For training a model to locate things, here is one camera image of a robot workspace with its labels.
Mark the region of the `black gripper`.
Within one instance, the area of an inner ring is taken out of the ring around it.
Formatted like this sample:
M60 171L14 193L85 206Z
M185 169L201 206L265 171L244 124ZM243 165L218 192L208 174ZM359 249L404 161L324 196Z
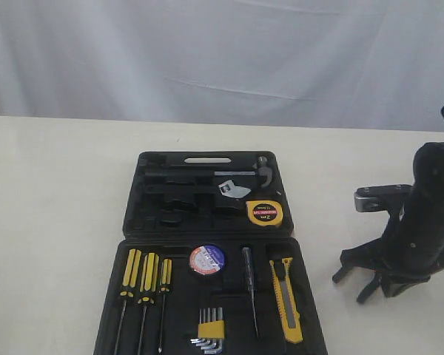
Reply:
M388 215L379 238L342 250L340 262L377 271L384 296L397 297L444 270L444 200L432 200L411 186L403 206Z

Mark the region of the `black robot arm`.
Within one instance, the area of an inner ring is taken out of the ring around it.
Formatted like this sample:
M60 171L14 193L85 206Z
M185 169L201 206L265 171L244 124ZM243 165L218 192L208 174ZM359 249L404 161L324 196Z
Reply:
M425 143L413 159L414 183L370 186L354 193L360 213L388 212L382 235L361 246L344 249L339 283L353 268L372 270L372 281L359 293L363 304L378 288L385 297L427 283L444 270L444 142Z

